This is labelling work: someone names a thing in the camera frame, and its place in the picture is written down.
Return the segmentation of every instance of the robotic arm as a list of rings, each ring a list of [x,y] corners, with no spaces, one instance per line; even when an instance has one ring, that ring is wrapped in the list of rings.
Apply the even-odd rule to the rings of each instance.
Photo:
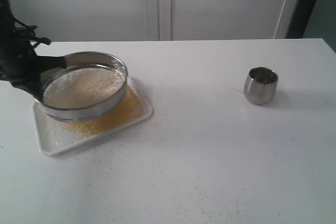
[[[66,61],[64,57],[36,55],[34,49],[39,44],[51,43],[48,38],[36,37],[36,28],[13,16],[9,0],[0,0],[0,80],[9,81],[14,88],[40,100],[43,95],[40,74],[53,68],[66,68]]]

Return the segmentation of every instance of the table surface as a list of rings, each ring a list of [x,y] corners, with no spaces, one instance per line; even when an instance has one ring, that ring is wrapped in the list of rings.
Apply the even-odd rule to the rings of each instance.
[[[0,83],[0,223],[335,223],[336,55],[321,39],[55,42],[103,51],[154,106],[140,123],[56,157],[32,97]],[[274,99],[242,94],[250,68]]]

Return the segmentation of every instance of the white plastic tray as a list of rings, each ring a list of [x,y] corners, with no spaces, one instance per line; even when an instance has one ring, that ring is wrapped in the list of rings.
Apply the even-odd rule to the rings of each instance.
[[[149,103],[148,99],[141,93],[141,90],[137,89],[131,78],[128,78],[128,85],[139,96],[145,109],[144,116],[136,118],[133,121],[130,121],[111,131],[90,137],[75,131],[66,130],[64,124],[67,123],[59,122],[49,117],[41,110],[39,104],[35,103],[33,105],[33,117],[37,144],[40,152],[44,155],[60,154],[149,118],[153,113],[153,107]]]

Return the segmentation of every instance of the metal cup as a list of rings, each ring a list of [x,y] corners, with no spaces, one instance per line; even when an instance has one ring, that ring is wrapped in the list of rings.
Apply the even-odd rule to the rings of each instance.
[[[244,85],[246,99],[256,105],[268,103],[275,95],[278,79],[278,75],[271,69],[252,68]]]

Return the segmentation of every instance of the metal sieve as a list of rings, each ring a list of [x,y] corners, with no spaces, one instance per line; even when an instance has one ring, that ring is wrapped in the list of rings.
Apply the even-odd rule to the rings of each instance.
[[[91,68],[114,71],[122,78],[122,83],[120,88],[109,97],[82,108],[57,108],[55,106],[47,105],[44,102],[43,97],[41,99],[36,99],[40,104],[41,109],[46,114],[64,122],[86,121],[104,115],[122,101],[126,91],[128,71],[126,65],[119,58],[102,52],[87,51],[66,55],[65,59],[67,62],[66,69],[53,69],[41,75],[44,93],[43,97],[45,97],[45,91],[48,91],[48,87],[58,78],[61,78],[72,71],[78,71],[79,69]]]

